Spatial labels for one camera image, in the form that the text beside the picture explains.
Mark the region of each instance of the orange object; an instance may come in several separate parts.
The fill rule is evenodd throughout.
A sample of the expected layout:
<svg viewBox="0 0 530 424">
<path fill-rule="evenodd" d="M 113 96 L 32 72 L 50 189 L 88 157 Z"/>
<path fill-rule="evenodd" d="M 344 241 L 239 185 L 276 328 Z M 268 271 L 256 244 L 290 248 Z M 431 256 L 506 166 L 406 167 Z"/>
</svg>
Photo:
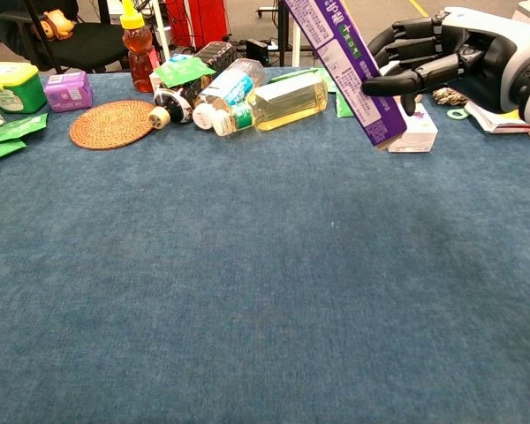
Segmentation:
<svg viewBox="0 0 530 424">
<path fill-rule="evenodd" d="M 130 70 L 133 85 L 141 93 L 153 93 L 149 75 L 153 72 L 153 65 L 149 59 L 149 51 L 153 47 L 153 36 L 145 26 L 141 13 L 135 11 L 131 0 L 124 0 L 124 14 L 120 18 L 124 36 L 122 41 L 130 50 Z"/>
</svg>

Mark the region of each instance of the green bottle label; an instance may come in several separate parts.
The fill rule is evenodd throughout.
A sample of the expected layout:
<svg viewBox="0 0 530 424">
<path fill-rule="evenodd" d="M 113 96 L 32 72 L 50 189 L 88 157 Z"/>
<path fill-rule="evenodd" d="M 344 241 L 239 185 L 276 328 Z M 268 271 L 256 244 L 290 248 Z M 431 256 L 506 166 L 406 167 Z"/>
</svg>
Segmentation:
<svg viewBox="0 0 530 424">
<path fill-rule="evenodd" d="M 238 104 L 231 109 L 231 114 L 236 121 L 236 129 L 243 130 L 254 124 L 251 108 L 246 104 Z"/>
</svg>

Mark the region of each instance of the red object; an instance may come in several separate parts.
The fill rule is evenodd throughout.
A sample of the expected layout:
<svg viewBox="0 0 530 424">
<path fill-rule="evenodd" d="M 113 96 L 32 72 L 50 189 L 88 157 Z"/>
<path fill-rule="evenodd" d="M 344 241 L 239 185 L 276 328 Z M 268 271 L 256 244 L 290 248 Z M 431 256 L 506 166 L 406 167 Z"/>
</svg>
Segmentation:
<svg viewBox="0 0 530 424">
<path fill-rule="evenodd" d="M 122 40 L 130 50 L 127 56 L 130 60 L 133 85 L 141 93 L 153 93 L 153 87 L 149 80 L 149 75 L 153 72 L 153 65 L 149 60 L 149 51 L 153 47 L 151 31 L 146 26 L 126 29 Z"/>
<path fill-rule="evenodd" d="M 209 42 L 221 42 L 228 34 L 224 0 L 165 0 L 173 42 L 181 47 L 202 49 Z M 188 2 L 191 19 L 186 14 Z"/>
</svg>

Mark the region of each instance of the yellow bottle cap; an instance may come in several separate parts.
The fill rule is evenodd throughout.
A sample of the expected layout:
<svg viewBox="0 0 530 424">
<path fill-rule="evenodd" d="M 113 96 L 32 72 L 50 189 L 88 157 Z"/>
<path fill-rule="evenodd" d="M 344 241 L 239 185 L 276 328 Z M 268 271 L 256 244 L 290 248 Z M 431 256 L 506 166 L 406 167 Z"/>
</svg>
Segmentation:
<svg viewBox="0 0 530 424">
<path fill-rule="evenodd" d="M 123 29 L 137 29 L 145 25 L 141 13 L 135 10 L 132 0 L 123 0 L 124 14 L 120 16 L 120 23 Z"/>
</svg>

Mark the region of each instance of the clear water bottle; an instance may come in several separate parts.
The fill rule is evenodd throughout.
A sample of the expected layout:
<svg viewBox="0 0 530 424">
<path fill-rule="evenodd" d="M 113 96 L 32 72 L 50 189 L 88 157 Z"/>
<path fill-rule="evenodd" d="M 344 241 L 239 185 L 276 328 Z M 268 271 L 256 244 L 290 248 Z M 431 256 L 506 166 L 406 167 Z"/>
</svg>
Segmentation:
<svg viewBox="0 0 530 424">
<path fill-rule="evenodd" d="M 256 88 L 245 102 L 217 110 L 212 125 L 220 136 L 252 126 L 268 131 L 321 112 L 327 104 L 326 82 L 310 72 Z"/>
<path fill-rule="evenodd" d="M 243 102 L 265 80 L 263 66 L 257 60 L 238 59 L 206 87 L 197 99 L 193 111 L 194 123 L 204 130 L 212 128 L 217 110 L 227 110 Z"/>
</svg>

